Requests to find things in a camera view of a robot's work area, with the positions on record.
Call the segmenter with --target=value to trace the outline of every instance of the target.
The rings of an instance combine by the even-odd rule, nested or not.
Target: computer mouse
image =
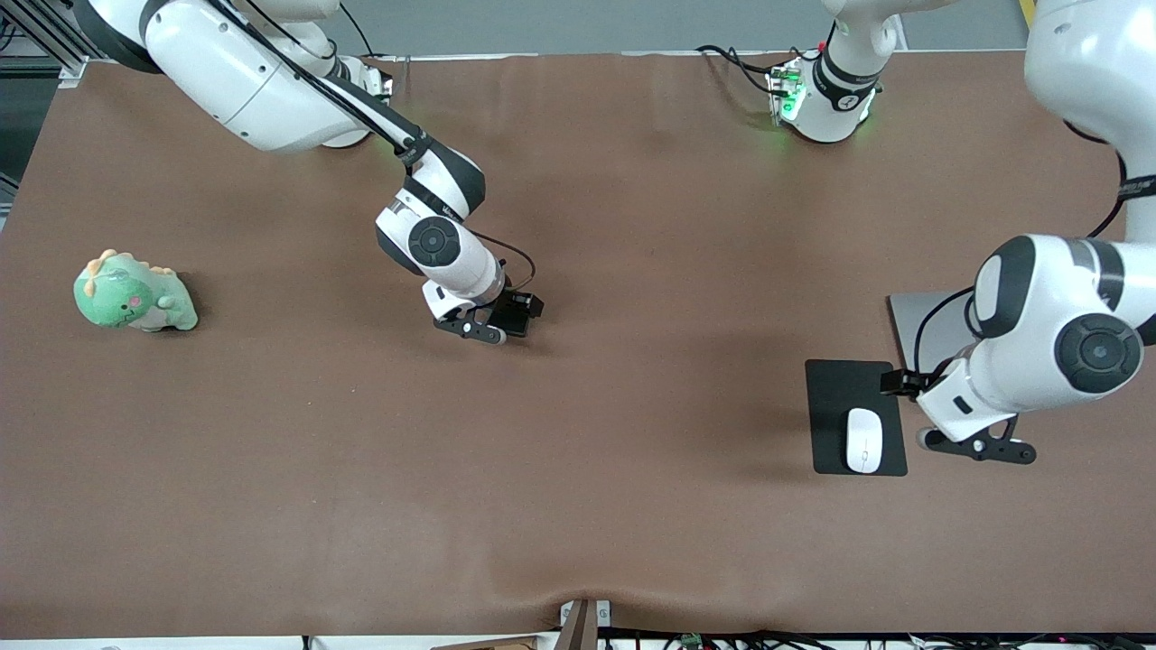
[[[883,421],[866,408],[847,412],[847,467],[860,474],[879,471],[883,459]]]

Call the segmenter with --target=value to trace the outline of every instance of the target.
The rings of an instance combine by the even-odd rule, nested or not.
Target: wire
[[[762,90],[763,93],[766,93],[768,95],[775,95],[776,97],[786,97],[787,96],[787,94],[784,93],[783,90],[772,90],[772,89],[763,86],[762,83],[758,82],[758,80],[756,80],[754,76],[751,76],[750,73],[753,73],[753,72],[757,73],[757,74],[766,74],[766,73],[769,73],[771,71],[771,68],[770,67],[765,67],[764,68],[764,67],[755,66],[755,65],[751,65],[751,64],[748,64],[748,62],[743,61],[742,58],[739,57],[739,52],[735,51],[734,47],[731,47],[729,50],[722,50],[718,45],[702,45],[699,47],[695,47],[695,51],[696,52],[703,52],[703,53],[706,53],[706,52],[717,52],[717,53],[721,54],[722,58],[726,59],[728,62],[731,62],[731,64],[733,64],[735,66],[739,66],[739,69],[742,71],[742,74],[747,77],[747,81],[749,81],[750,84],[754,86],[755,88],[758,88],[759,90]]]
[[[971,295],[968,296],[968,302],[963,303],[963,322],[964,324],[968,325],[968,330],[971,332],[972,337],[976,337],[977,339],[983,339],[984,334],[979,331],[979,327],[971,324],[971,312],[973,306],[976,306],[975,291],[972,291]]]
[[[12,39],[16,38],[20,28],[16,27],[16,23],[10,22],[7,16],[0,16],[0,19],[2,19],[0,21],[0,40],[3,40],[3,43],[0,43],[0,52],[3,52],[8,49],[8,45],[12,45]]]
[[[346,8],[346,3],[341,2],[340,6],[341,6],[341,12],[346,14],[346,17],[349,19],[349,22],[354,23],[354,29],[356,29],[357,35],[362,37],[362,43],[365,44],[364,56],[379,57],[380,54],[376,50],[373,50],[372,45],[369,44],[369,38],[365,38],[365,32],[362,31],[361,25],[357,24],[357,19],[355,19],[354,15],[349,13],[349,9]]]
[[[1124,164],[1124,156],[1121,156],[1119,152],[1117,152],[1116,154],[1116,161],[1120,167],[1120,185],[1124,185],[1124,182],[1128,179],[1128,167]],[[1112,206],[1111,212],[1107,213],[1107,216],[1104,217],[1104,221],[1099,222],[1099,226],[1091,229],[1091,232],[1089,232],[1088,237],[1085,238],[1091,239],[1092,237],[1098,237],[1101,232],[1106,230],[1107,227],[1111,226],[1113,221],[1116,221],[1116,217],[1117,215],[1120,214],[1120,209],[1122,207],[1124,207],[1124,201],[1121,201],[1119,197],[1117,197],[1116,205]]]
[[[919,328],[916,330],[916,345],[914,345],[914,350],[911,353],[911,364],[914,365],[914,368],[912,368],[912,370],[916,371],[916,375],[920,374],[919,372],[919,348],[920,348],[921,344],[924,342],[924,330],[927,327],[927,323],[929,323],[931,319],[932,319],[932,317],[934,317],[936,313],[939,313],[940,310],[942,310],[944,306],[947,306],[948,304],[950,304],[953,301],[958,300],[959,297],[965,296],[969,291],[973,291],[973,290],[976,290],[975,287],[968,287],[966,289],[959,289],[958,291],[956,291],[956,293],[951,294],[950,296],[943,298],[942,301],[940,301],[940,303],[938,305],[935,305],[934,308],[932,308],[931,311],[927,312],[927,316],[924,316],[924,319],[919,323]]]
[[[805,61],[817,61],[817,60],[820,60],[820,59],[823,58],[822,52],[820,52],[818,54],[815,54],[814,57],[808,57],[803,52],[800,52],[799,49],[795,47],[794,45],[791,46],[791,50],[788,50],[788,52],[791,52],[792,54],[794,54],[795,57],[799,57],[800,59],[802,59]]]
[[[479,232],[477,230],[469,230],[469,231],[473,232],[474,236],[477,237],[479,239],[486,239],[487,242],[489,242],[491,244],[496,244],[498,246],[502,246],[503,249],[506,249],[509,251],[513,251],[513,252],[518,253],[519,256],[523,257],[523,259],[525,259],[529,264],[529,275],[526,276],[526,279],[523,280],[521,282],[518,282],[517,285],[514,285],[513,287],[511,287],[510,288],[511,291],[520,290],[520,289],[525,288],[527,285],[529,285],[531,282],[534,281],[534,276],[538,275],[538,265],[534,264],[534,258],[529,257],[529,253],[527,253],[526,251],[524,251],[524,250],[521,250],[521,249],[519,249],[517,246],[507,244],[507,243],[503,242],[502,239],[498,239],[496,237],[490,237],[489,235],[483,235],[482,232]]]
[[[249,34],[250,36],[252,36],[253,39],[257,40],[258,43],[260,43],[262,46],[265,46],[266,50],[268,50],[275,57],[277,57],[279,59],[281,59],[281,61],[283,64],[286,64],[286,66],[288,66],[289,69],[291,69],[294,72],[294,74],[296,75],[297,79],[304,81],[311,88],[313,88],[314,90],[317,90],[323,97],[325,97],[326,99],[328,99],[329,102],[332,102],[333,104],[335,104],[339,109],[346,111],[351,117],[354,117],[355,119],[357,119],[358,121],[361,121],[362,125],[365,128],[370,130],[373,133],[377,133],[386,142],[390,142],[391,145],[393,145],[394,153],[400,154],[400,153],[402,153],[405,150],[401,147],[402,143],[400,143],[400,142],[395,141],[393,138],[391,138],[390,134],[386,133],[385,130],[381,128],[369,116],[366,116],[364,111],[362,111],[361,109],[358,109],[356,105],[354,105],[351,102],[349,102],[348,99],[346,99],[342,95],[338,94],[335,90],[333,90],[328,86],[321,83],[321,81],[318,80],[317,76],[314,76],[307,69],[301,67],[296,61],[294,61],[287,54],[284,54],[284,52],[281,52],[280,50],[277,50],[276,47],[274,47],[273,44],[269,43],[269,39],[266,38],[265,35],[261,34],[261,31],[259,29],[257,29],[252,23],[242,20],[242,17],[239,16],[239,14],[237,13],[237,10],[236,10],[235,7],[225,6],[225,3],[224,3],[223,0],[206,0],[206,1],[213,8],[215,8],[217,12],[220,12],[222,15],[224,15],[224,17],[227,20],[229,20],[232,24],[237,25],[238,29],[240,29],[245,34]],[[253,8],[258,10],[258,13],[261,13],[261,10],[257,7],[257,5],[253,5],[252,0],[250,0],[250,5],[252,5]],[[507,243],[505,243],[505,242],[503,242],[501,239],[497,239],[495,237],[490,237],[488,235],[483,235],[481,232],[476,232],[476,231],[473,231],[473,230],[472,230],[472,232],[477,238],[480,238],[480,239],[486,239],[487,242],[490,242],[492,244],[496,244],[498,246],[502,246],[504,249],[507,249],[510,251],[513,251],[513,252],[518,253],[519,256],[521,256],[523,258],[525,258],[526,261],[529,264],[529,275],[525,280],[523,280],[520,283],[514,285],[513,288],[512,288],[512,290],[517,291],[517,290],[526,287],[527,285],[529,285],[531,281],[534,280],[534,276],[538,274],[538,265],[534,264],[534,259],[532,257],[529,257],[528,253],[526,253],[521,249],[518,249],[518,248],[516,248],[516,246],[513,246],[511,244],[507,244]]]
[[[1008,430],[1005,431],[1006,435],[1010,435],[1010,431],[1015,429],[1015,420],[1018,416],[1013,418],[1008,421]],[[926,645],[926,650],[1021,650],[1024,645],[1030,643],[1036,643],[1043,641],[1050,636],[1059,637],[1060,643],[1077,642],[1081,644],[1092,645],[1098,650],[1110,650],[1111,644],[1085,636],[1082,634],[1037,634],[1035,636],[1028,637],[1023,641],[1005,642],[1000,641],[999,637],[991,638],[988,636],[978,636],[976,641],[969,640],[957,640],[949,636],[932,635],[924,637],[924,641],[932,642],[934,645]]]
[[[1089,142],[1095,142],[1097,145],[1107,145],[1107,140],[1104,140],[1103,138],[1096,138],[1095,135],[1090,135],[1090,134],[1088,134],[1088,133],[1085,133],[1083,131],[1080,131],[1079,128],[1076,128],[1076,125],[1072,124],[1068,120],[1064,120],[1064,126],[1067,126],[1068,131],[1070,131],[1072,133],[1075,133],[1076,135],[1083,138],[1084,140],[1087,140]]]
[[[305,45],[302,44],[301,40],[297,40],[296,36],[294,36],[294,35],[289,34],[288,31],[286,31],[286,29],[283,27],[281,27],[277,23],[277,21],[271,19],[269,15],[266,14],[264,9],[261,9],[260,7],[258,7],[257,2],[254,2],[253,0],[247,0],[247,1],[249,1],[249,5],[251,7],[253,7],[253,9],[258,14],[260,14],[262,19],[265,19],[265,22],[269,23],[271,25],[273,25],[274,29],[276,29],[277,31],[280,31],[281,34],[283,34],[286,38],[288,38],[289,40],[292,40],[298,47],[301,47],[302,50],[304,50],[305,53],[307,53],[310,57],[313,57],[314,59],[320,59],[323,61],[327,61],[327,60],[332,59],[333,57],[338,56],[338,44],[334,43],[332,38],[327,39],[329,42],[329,56],[328,57],[323,57],[323,56],[318,54],[317,52],[313,52],[309,47],[305,47]]]
[[[240,14],[237,12],[235,7],[232,7],[231,5],[227,5],[224,0],[206,0],[206,1],[214,9],[220,12],[229,22],[235,24],[238,29],[240,29],[245,34],[250,35],[254,40],[261,44],[273,56],[279,58],[281,62],[286,65],[286,67],[288,67],[294,72],[296,79],[304,81],[307,86],[313,88],[323,97],[332,102],[339,109],[347,112],[349,116],[361,121],[361,124],[365,128],[372,131],[373,133],[377,133],[383,139],[385,139],[386,142],[393,145],[394,152],[400,153],[403,150],[401,148],[401,145],[394,141],[392,138],[390,138],[388,133],[386,133],[384,128],[381,128],[376,121],[373,121],[369,116],[366,116],[364,111],[358,109],[356,105],[354,105],[351,102],[346,99],[342,95],[338,94],[328,86],[321,83],[321,81],[318,80],[317,76],[313,75],[313,73],[303,68],[301,65],[297,64],[297,61],[294,61],[291,58],[289,58],[288,54],[274,47],[273,44],[269,43],[269,39],[266,38],[266,36],[261,32],[261,30],[257,29],[257,27],[253,25],[251,22],[247,22],[242,19]]]
[[[1080,128],[1077,128],[1075,125],[1073,125],[1068,120],[1064,120],[1064,125],[1068,127],[1068,131],[1070,131],[1072,133],[1075,133],[1076,135],[1079,135],[1080,138],[1082,138],[1082,139],[1084,139],[1084,140],[1087,140],[1089,142],[1095,142],[1097,145],[1107,145],[1106,140],[1104,140],[1102,138],[1097,138],[1095,135],[1091,135],[1091,134],[1088,134],[1088,133],[1081,131]],[[1128,179],[1128,167],[1127,167],[1127,164],[1125,164],[1124,156],[1121,156],[1119,152],[1116,153],[1116,162],[1117,162],[1117,165],[1119,167],[1120,184],[1122,185],[1124,182]],[[1119,216],[1120,209],[1122,209],[1122,208],[1124,208],[1124,201],[1121,201],[1119,198],[1117,198],[1116,199],[1116,204],[1112,206],[1112,209],[1109,210],[1109,213],[1104,217],[1104,220],[1101,221],[1098,226],[1096,226],[1095,228],[1092,228],[1091,231],[1088,232],[1088,235],[1084,238],[1085,239],[1091,239],[1092,237],[1098,237],[1104,230],[1107,229],[1109,226],[1112,224],[1113,221],[1116,221],[1116,217]],[[928,311],[927,315],[924,316],[922,322],[919,323],[919,330],[916,331],[914,352],[912,353],[912,365],[914,365],[914,368],[912,370],[914,370],[914,372],[917,375],[920,374],[920,371],[919,371],[919,347],[920,347],[920,344],[922,342],[922,333],[924,333],[924,328],[927,326],[927,323],[932,319],[933,316],[935,316],[935,313],[938,313],[941,309],[943,309],[944,306],[947,306],[948,303],[950,303],[951,301],[958,298],[959,296],[963,296],[968,291],[972,291],[972,295],[968,298],[968,302],[964,303],[964,305],[963,305],[963,310],[964,310],[963,311],[963,322],[968,325],[968,330],[971,331],[972,335],[975,335],[978,339],[984,338],[983,334],[978,331],[978,328],[975,327],[975,326],[972,326],[972,323],[971,323],[971,308],[972,308],[972,305],[976,302],[975,287],[968,287],[966,289],[961,289],[959,291],[956,291],[955,294],[951,294],[951,296],[944,298],[943,302],[941,302],[940,304],[935,305],[935,309]],[[1015,424],[1011,423],[1010,428],[1014,430],[1015,429]]]

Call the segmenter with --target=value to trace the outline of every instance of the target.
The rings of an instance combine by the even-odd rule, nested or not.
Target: brown tablecloth
[[[919,450],[904,404],[906,478],[812,470],[805,360],[897,360],[885,295],[1111,204],[1022,54],[898,56],[827,147],[718,58],[392,69],[487,171],[470,226],[536,258],[531,338],[431,326],[375,241],[383,143],[262,154],[91,66],[0,235],[0,635],[514,631],[577,596],[650,628],[1156,629],[1156,372],[1024,416],[1028,467]],[[105,248],[180,272],[201,325],[84,322]]]

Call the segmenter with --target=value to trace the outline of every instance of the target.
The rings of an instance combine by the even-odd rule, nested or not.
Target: black mouse pad
[[[816,472],[855,477],[907,475],[898,398],[879,392],[880,376],[892,368],[884,361],[807,361],[810,452]],[[843,423],[852,408],[874,411],[883,422],[883,458],[879,471],[870,474],[852,472],[846,464],[847,438]]]

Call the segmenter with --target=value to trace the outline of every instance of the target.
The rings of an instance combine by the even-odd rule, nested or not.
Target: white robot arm
[[[1040,0],[1036,15],[1028,87],[1120,154],[1127,237],[1025,235],[984,263],[980,341],[917,391],[955,443],[1020,413],[1104,398],[1156,344],[1156,0]]]
[[[897,16],[955,0],[823,0],[835,23],[821,52],[770,75],[776,119],[816,142],[838,142],[867,119],[876,83],[898,44]]]
[[[438,328],[488,344],[524,337],[542,303],[510,287],[503,265],[464,222],[486,178],[462,154],[390,109],[380,73],[336,57],[313,20],[338,0],[80,0],[77,19],[110,56],[163,72],[213,119],[253,147],[292,153],[349,146],[376,133],[406,167],[377,217],[381,249],[429,279]],[[250,12],[259,16],[251,20]]]

